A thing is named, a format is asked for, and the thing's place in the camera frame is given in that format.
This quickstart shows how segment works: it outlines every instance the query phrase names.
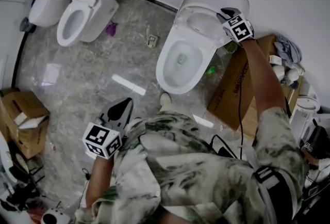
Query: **toilet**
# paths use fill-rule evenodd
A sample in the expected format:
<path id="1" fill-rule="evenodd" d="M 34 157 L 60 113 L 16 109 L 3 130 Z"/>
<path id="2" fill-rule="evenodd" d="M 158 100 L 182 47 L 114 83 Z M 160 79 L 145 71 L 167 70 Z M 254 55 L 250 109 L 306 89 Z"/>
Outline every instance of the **toilet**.
<path id="1" fill-rule="evenodd" d="M 94 41 L 118 7 L 116 0 L 72 0 L 57 27 L 58 43 L 61 46 L 71 46 L 79 40 Z"/>
<path id="2" fill-rule="evenodd" d="M 50 27 L 59 22 L 71 0 L 35 0 L 29 13 L 29 22 Z"/>
<path id="3" fill-rule="evenodd" d="M 231 39 L 217 18 L 221 8 L 238 8 L 245 17 L 248 0 L 183 0 L 159 55 L 156 77 L 168 93 L 190 91 L 202 78 L 216 50 Z"/>

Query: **hand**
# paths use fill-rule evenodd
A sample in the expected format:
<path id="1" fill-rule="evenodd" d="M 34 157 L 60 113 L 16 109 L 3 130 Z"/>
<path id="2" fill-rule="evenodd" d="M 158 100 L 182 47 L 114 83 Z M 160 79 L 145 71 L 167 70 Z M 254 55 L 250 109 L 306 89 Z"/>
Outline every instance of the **hand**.
<path id="1" fill-rule="evenodd" d="M 248 49 L 251 47 L 258 47 L 258 43 L 255 39 L 248 38 L 240 42 L 243 49 Z"/>

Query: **shoe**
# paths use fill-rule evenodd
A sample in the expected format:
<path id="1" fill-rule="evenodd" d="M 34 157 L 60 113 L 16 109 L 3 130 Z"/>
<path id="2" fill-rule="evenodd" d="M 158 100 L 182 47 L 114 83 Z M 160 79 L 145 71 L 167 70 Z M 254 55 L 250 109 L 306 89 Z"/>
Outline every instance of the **shoe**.
<path id="1" fill-rule="evenodd" d="M 163 93 L 161 94 L 160 96 L 160 105 L 161 106 L 164 106 L 166 104 L 171 104 L 172 103 L 172 100 L 171 100 L 171 97 L 168 93 Z"/>

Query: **gray floor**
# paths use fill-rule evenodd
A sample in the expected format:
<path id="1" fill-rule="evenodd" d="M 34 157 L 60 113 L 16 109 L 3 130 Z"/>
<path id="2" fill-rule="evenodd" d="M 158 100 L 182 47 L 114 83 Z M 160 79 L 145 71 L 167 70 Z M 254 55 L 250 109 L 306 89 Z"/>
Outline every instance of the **gray floor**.
<path id="1" fill-rule="evenodd" d="M 40 187 L 49 198 L 61 200 L 63 206 L 75 202 L 83 192 L 81 169 L 91 171 L 93 160 L 85 154 L 81 138 L 102 107 L 108 101 L 132 97 L 132 118 L 152 117 L 160 107 L 161 88 L 155 69 L 175 14 L 144 0 L 117 1 L 120 7 L 112 18 L 119 24 L 115 37 L 102 33 L 92 43 L 61 47 L 55 25 L 38 27 L 24 46 L 16 84 L 22 90 L 32 90 L 51 112 L 42 154 L 46 177 Z M 145 44 L 148 25 L 150 33 L 160 37 L 154 49 Z M 219 134 L 239 153 L 240 135 L 206 111 L 228 60 L 228 56 L 215 55 L 210 66 L 215 66 L 216 72 L 204 76 L 193 90 L 172 99 L 214 124 L 212 129 L 200 125 L 204 140 L 210 142 L 212 135 Z M 116 83 L 111 79 L 113 74 L 146 89 L 145 95 Z M 214 146 L 219 148 L 220 141 L 215 140 Z"/>

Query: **green object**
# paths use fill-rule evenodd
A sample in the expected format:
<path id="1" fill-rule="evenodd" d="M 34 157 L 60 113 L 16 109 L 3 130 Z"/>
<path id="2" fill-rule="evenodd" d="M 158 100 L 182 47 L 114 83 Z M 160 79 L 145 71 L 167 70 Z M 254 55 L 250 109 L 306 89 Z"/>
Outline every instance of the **green object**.
<path id="1" fill-rule="evenodd" d="M 238 45 L 233 41 L 223 46 L 223 48 L 226 50 L 226 53 L 228 54 L 233 54 L 237 50 L 237 47 Z"/>
<path id="2" fill-rule="evenodd" d="M 214 66 L 210 67 L 204 74 L 211 75 L 216 72 L 216 68 Z"/>

